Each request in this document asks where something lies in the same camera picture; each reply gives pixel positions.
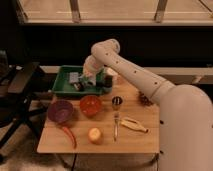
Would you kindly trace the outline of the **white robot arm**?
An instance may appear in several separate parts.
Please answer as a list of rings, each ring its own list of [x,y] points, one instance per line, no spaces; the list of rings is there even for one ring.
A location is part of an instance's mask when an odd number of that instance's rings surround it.
[[[213,171],[213,102],[200,88],[171,81],[119,55],[115,39],[98,42],[83,65],[90,77],[108,66],[159,106],[159,171]]]

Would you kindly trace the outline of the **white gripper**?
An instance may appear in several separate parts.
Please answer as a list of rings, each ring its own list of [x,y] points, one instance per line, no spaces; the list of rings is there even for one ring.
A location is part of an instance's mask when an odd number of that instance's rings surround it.
[[[102,69],[102,63],[92,55],[88,56],[83,64],[83,75],[87,78],[96,76]]]

